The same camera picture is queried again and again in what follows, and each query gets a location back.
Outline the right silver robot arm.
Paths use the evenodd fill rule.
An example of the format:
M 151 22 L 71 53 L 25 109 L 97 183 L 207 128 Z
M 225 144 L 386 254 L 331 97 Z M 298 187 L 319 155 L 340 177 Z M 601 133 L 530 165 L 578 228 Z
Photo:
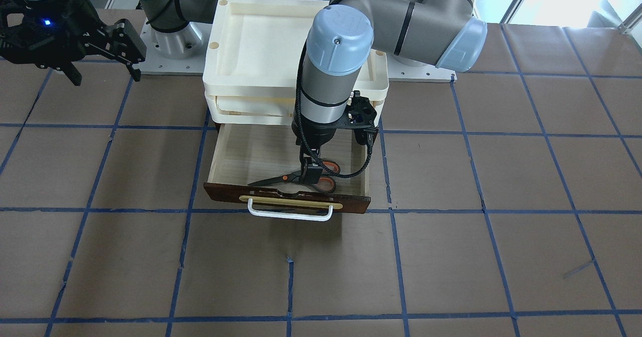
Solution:
M 64 73 L 82 83 L 74 67 L 86 56 L 99 55 L 124 64 L 139 81 L 134 65 L 146 60 L 147 47 L 127 19 L 103 22 L 90 0 L 7 0 L 2 4 L 2 58 Z M 139 0 L 151 26 L 154 49 L 178 60 L 203 43 L 194 23 L 210 24 L 218 0 Z

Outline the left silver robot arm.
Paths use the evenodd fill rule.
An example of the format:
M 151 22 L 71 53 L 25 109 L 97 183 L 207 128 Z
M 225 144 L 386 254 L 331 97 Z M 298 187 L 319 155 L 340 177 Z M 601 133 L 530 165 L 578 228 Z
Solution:
M 378 134 L 377 112 L 355 90 L 371 51 L 456 72 L 477 61 L 488 35 L 474 16 L 475 0 L 330 0 L 312 22 L 299 60 L 292 129 L 300 147 L 297 182 L 323 176 L 351 179 L 366 170 Z M 342 174 L 320 149 L 338 129 L 367 148 L 359 171 Z

